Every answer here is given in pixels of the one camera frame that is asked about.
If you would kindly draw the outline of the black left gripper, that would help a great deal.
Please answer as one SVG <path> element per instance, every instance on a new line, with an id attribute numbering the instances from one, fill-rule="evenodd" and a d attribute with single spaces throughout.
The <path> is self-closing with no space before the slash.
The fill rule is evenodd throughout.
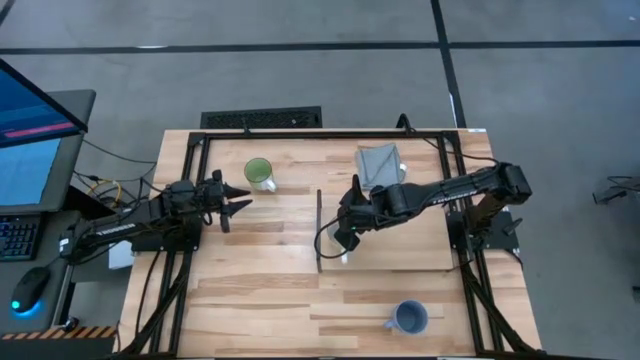
<path id="1" fill-rule="evenodd" d="M 199 216 L 201 221 L 210 226 L 213 224 L 213 213 L 219 215 L 220 228 L 223 233 L 230 232 L 229 218 L 243 208 L 252 203 L 252 200 L 242 200 L 238 202 L 229 202 L 227 204 L 225 195 L 225 183 L 222 181 L 222 172 L 214 170 L 210 179 L 201 183 L 201 203 L 199 208 Z M 244 189 L 238 189 L 227 186 L 228 198 L 239 198 L 249 195 L 250 192 Z"/>

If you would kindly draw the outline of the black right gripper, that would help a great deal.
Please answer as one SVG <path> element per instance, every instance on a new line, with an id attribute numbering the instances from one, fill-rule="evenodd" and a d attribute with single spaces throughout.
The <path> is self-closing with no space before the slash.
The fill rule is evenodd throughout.
<path id="1" fill-rule="evenodd" d="M 367 198 L 362 192 L 359 176 L 352 176 L 351 188 L 344 195 L 344 225 L 337 223 L 333 227 L 333 237 L 345 251 L 353 251 L 360 244 L 360 239 L 352 232 L 362 234 L 381 229 L 382 191 L 383 187 L 376 185 Z"/>

